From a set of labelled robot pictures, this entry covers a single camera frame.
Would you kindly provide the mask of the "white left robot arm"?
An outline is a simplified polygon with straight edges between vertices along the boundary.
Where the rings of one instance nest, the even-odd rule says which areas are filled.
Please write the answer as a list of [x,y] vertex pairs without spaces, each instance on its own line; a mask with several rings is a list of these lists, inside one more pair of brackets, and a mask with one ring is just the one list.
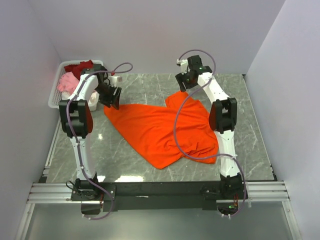
[[69,138],[76,160],[77,177],[68,180],[65,185],[71,190],[73,201],[96,201],[114,197],[111,191],[99,183],[97,171],[92,159],[90,137],[94,128],[89,107],[92,93],[98,93],[98,102],[107,108],[120,108],[122,89],[112,83],[108,77],[112,71],[102,64],[94,63],[80,71],[80,80],[67,99],[58,104],[63,132]]

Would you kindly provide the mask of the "orange t shirt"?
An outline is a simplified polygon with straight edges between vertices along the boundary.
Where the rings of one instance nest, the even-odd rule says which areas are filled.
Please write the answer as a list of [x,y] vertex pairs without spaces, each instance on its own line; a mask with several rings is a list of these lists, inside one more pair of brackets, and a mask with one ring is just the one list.
[[164,169],[187,154],[188,159],[215,164],[219,144],[209,126],[209,112],[199,100],[178,91],[165,106],[122,104],[104,114],[148,163]]

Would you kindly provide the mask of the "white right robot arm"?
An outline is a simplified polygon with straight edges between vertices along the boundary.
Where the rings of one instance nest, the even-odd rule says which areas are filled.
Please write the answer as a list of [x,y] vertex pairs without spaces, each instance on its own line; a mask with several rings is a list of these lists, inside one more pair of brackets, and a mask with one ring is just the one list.
[[199,55],[187,59],[179,57],[176,64],[180,67],[180,73],[175,78],[181,92],[198,85],[211,102],[208,124],[218,142],[218,154],[215,157],[220,158],[220,187],[214,192],[226,200],[235,199],[236,196],[246,198],[245,177],[235,151],[236,98],[225,93],[214,77],[214,70],[204,66]]

